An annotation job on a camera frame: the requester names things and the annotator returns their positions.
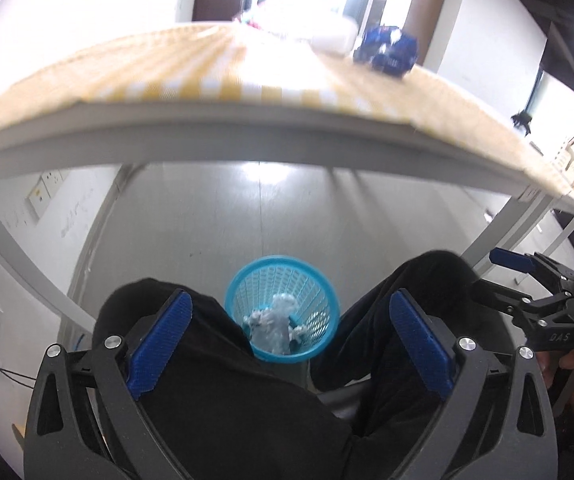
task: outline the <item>black pants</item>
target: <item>black pants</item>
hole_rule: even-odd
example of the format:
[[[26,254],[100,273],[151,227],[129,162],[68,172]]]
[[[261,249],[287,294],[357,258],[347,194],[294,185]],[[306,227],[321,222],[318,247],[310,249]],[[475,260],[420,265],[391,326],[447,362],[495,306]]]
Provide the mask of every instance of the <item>black pants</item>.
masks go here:
[[[140,317],[158,311],[176,288],[183,288],[194,306],[190,328],[156,389],[142,397],[142,405],[196,480],[223,478],[227,469],[235,470],[237,461],[246,478],[262,480],[384,479],[404,459],[440,404],[438,396],[425,389],[390,323],[391,294],[406,288],[427,314],[442,318],[456,336],[474,335],[465,305],[475,278],[455,254],[433,251],[403,264],[342,316],[336,336],[311,361],[310,369],[320,390],[339,388],[371,373],[371,391],[353,428],[330,416],[308,392],[270,376],[216,300],[182,285],[148,279],[121,287],[100,311],[93,340],[96,345],[109,335],[126,335]],[[183,390],[188,383],[193,388]],[[227,395],[217,397],[220,391]],[[250,398],[253,403],[246,408]],[[265,413],[254,428],[248,425],[249,406],[254,413]],[[268,418],[270,413],[276,417]],[[273,427],[258,427],[261,424]],[[188,428],[202,428],[207,439],[220,435],[222,442],[194,449],[200,437],[192,434],[185,439],[183,431]],[[280,432],[278,445],[269,442]],[[230,449],[247,440],[256,442],[256,447]],[[289,449],[292,442],[300,447]],[[273,460],[271,467],[263,468],[259,456]],[[224,470],[215,469],[219,464]]]

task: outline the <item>basket rim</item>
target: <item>basket rim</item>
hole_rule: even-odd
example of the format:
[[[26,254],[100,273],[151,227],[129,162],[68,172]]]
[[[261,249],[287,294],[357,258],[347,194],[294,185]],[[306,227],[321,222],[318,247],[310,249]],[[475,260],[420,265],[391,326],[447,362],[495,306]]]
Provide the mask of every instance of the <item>basket rim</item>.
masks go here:
[[[242,269],[238,270],[236,275],[234,276],[233,280],[229,283],[227,287],[227,293],[225,294],[225,312],[228,316],[236,323],[233,315],[233,305],[234,305],[234,297],[236,295],[236,291],[238,290],[238,286],[242,283],[242,281],[251,273],[255,272],[258,269],[268,266],[291,266],[295,267],[299,270],[303,270],[305,273],[309,274],[312,278],[314,278],[319,284],[320,288],[324,290],[325,295],[327,296],[327,301],[329,305],[329,325],[327,329],[324,331],[324,335],[320,338],[320,340],[312,346],[310,349],[304,352],[299,352],[297,354],[290,354],[290,355],[277,355],[272,354],[271,352],[267,352],[265,350],[261,350],[256,347],[251,341],[249,344],[251,345],[252,350],[254,351],[254,355],[266,362],[272,363],[297,363],[301,361],[305,361],[307,359],[311,359],[312,357],[318,355],[327,344],[331,341],[331,338],[336,334],[336,329],[338,328],[338,324],[340,323],[340,304],[338,302],[338,297],[336,296],[336,292],[334,291],[334,287],[331,282],[326,278],[326,276],[320,272],[317,268],[308,264],[303,260],[299,260],[298,258],[294,258],[293,256],[285,256],[283,254],[271,254],[270,256],[263,256],[262,258],[258,258],[257,260],[252,261],[249,264],[246,264]]]

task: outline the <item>silver bolt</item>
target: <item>silver bolt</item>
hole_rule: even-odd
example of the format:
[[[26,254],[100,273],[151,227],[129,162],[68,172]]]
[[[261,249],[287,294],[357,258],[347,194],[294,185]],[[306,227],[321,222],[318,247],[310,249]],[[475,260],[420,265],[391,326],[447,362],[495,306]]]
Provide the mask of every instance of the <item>silver bolt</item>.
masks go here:
[[[60,355],[60,345],[51,345],[47,348],[48,357],[56,357],[57,355]]]
[[[468,337],[461,338],[460,341],[458,341],[458,344],[460,345],[460,348],[467,351],[472,351],[476,348],[476,342]]]
[[[531,359],[533,357],[533,350],[526,346],[521,346],[520,350],[518,350],[518,353],[525,359]]]
[[[104,340],[104,345],[106,348],[117,348],[122,343],[122,338],[119,335],[110,335]]]

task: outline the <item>blue gripper pad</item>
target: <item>blue gripper pad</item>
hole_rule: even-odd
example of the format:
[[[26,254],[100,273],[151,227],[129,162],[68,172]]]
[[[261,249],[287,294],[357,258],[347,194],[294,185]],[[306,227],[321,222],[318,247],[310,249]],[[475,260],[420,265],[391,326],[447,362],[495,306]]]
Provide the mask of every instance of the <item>blue gripper pad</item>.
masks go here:
[[[453,390],[454,359],[429,327],[414,298],[404,289],[391,295],[389,318],[414,363],[422,382],[442,400]]]
[[[156,320],[129,361],[127,387],[134,400],[156,387],[171,354],[192,320],[192,298],[180,293]]]
[[[525,274],[529,274],[536,270],[536,266],[532,259],[526,254],[514,253],[513,251],[501,249],[500,247],[491,249],[489,252],[489,260],[495,265],[517,270],[518,272],[523,272]]]

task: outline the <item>floor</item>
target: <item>floor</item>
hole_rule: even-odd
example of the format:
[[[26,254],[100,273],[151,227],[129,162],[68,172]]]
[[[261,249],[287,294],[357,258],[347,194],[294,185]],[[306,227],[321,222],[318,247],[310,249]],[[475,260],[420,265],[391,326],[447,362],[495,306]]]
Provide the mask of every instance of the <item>floor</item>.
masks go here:
[[[333,168],[156,164],[132,177],[94,252],[81,306],[96,316],[118,286],[153,276],[222,302],[235,273],[267,254],[320,269],[343,310],[405,260],[431,249],[461,253],[507,197],[460,186]],[[519,251],[543,251],[560,227],[547,214]],[[574,268],[568,241],[552,255]],[[487,276],[516,286],[516,272]],[[546,293],[532,278],[520,287]]]

